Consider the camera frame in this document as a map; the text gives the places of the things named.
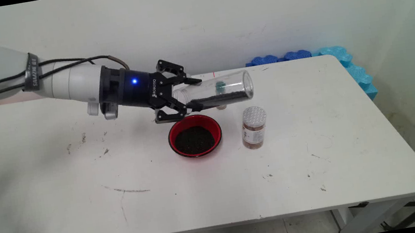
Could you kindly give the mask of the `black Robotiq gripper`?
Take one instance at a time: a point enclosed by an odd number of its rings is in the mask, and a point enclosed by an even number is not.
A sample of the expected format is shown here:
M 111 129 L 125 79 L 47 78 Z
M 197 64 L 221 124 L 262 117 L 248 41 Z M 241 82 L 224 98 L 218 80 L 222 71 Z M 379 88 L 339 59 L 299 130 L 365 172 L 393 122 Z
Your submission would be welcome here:
M 123 105 L 153 109 L 157 124 L 179 122 L 187 114 L 204 109 L 202 103 L 185 104 L 173 97 L 168 97 L 168 94 L 161 94 L 168 87 L 182 84 L 196 85 L 202 82 L 201 79 L 191 78 L 185 73 L 182 65 L 159 60 L 156 63 L 156 72 L 153 73 L 121 68 L 119 81 Z M 167 114 L 162 110 L 164 107 L 173 109 L 176 113 Z

